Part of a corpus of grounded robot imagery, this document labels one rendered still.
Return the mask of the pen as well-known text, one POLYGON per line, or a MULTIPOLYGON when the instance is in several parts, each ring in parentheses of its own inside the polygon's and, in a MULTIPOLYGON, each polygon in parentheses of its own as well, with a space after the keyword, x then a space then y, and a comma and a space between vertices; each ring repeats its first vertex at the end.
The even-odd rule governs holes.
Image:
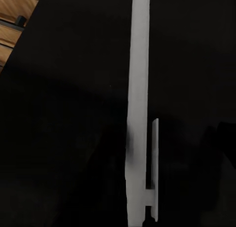
POLYGON ((125 185, 128 227, 142 227, 146 206, 158 221, 158 118, 152 122, 151 189, 146 189, 150 0, 132 0, 125 185))

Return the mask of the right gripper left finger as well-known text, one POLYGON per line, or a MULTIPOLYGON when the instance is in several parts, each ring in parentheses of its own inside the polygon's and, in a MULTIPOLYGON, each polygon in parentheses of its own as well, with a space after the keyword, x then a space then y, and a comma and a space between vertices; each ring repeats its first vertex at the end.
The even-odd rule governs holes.
POLYGON ((54 227, 128 227, 122 123, 106 128, 54 227), (112 210, 96 210, 109 162, 115 152, 112 210))

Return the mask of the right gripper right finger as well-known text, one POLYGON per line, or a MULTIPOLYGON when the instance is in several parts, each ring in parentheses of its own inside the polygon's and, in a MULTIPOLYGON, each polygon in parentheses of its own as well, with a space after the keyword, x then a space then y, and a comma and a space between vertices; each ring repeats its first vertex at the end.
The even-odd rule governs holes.
POLYGON ((236 170, 236 125, 221 121, 215 139, 236 170))

